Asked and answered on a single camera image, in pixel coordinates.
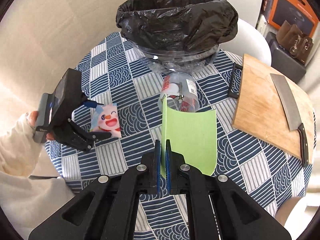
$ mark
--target person's hand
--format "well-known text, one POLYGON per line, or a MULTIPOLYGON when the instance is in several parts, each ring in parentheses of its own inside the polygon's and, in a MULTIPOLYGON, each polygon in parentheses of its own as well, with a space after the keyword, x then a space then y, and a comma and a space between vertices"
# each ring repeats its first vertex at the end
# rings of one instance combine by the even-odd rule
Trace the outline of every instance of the person's hand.
MULTIPOLYGON (((32 127, 36 126, 37 117, 38 117, 38 111, 32 111, 32 112, 28 113, 27 120, 32 127)), ((47 140, 48 141, 54 140, 52 133, 47 133, 47 140)))

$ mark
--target wooden cutting board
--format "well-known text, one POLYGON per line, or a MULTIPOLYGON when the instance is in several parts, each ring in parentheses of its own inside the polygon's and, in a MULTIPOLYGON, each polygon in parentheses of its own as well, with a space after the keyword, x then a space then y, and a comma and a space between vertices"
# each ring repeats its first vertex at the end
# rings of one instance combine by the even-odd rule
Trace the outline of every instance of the wooden cutting board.
MULTIPOLYGON (((279 71, 247 54, 243 58, 239 98, 232 126, 301 159, 298 131, 290 131, 270 73, 279 71)), ((286 78, 307 134, 309 163, 314 145, 313 108, 308 95, 286 78)))

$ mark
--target knife handle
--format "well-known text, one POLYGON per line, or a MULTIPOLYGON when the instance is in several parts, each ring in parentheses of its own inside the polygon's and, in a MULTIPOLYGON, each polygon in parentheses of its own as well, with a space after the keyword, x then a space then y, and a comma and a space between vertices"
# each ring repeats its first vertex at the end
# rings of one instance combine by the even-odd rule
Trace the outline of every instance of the knife handle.
POLYGON ((303 123, 301 123, 301 125, 298 127, 298 132, 300 136, 300 154, 302 160, 302 167, 306 168, 309 163, 309 152, 306 130, 304 129, 303 123))

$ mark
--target metal bolt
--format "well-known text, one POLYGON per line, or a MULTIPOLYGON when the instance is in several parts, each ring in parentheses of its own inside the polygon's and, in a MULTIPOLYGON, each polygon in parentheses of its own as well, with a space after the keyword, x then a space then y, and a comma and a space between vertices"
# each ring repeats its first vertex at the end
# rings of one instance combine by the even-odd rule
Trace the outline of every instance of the metal bolt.
POLYGON ((109 180, 109 177, 106 176, 106 175, 102 175, 102 176, 100 176, 99 179, 98 179, 98 181, 99 181, 100 183, 106 183, 108 180, 109 180))
POLYGON ((228 177, 226 175, 219 175, 218 180, 221 182, 226 182, 228 180, 228 177))
POLYGON ((190 170, 190 166, 189 166, 188 164, 182 164, 182 165, 180 166, 180 169, 181 169, 182 171, 188 171, 188 170, 190 170))
POLYGON ((138 170, 138 171, 145 171, 146 169, 147 169, 147 166, 144 165, 144 164, 139 164, 139 165, 137 166, 137 170, 138 170))

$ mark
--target orange box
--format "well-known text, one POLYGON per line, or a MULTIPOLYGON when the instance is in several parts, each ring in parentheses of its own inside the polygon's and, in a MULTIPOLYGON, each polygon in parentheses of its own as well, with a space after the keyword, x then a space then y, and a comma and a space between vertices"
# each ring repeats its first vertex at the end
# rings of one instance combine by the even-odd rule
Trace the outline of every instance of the orange box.
POLYGON ((319 22, 307 0, 264 0, 262 10, 267 22, 277 30, 287 20, 310 37, 319 22))

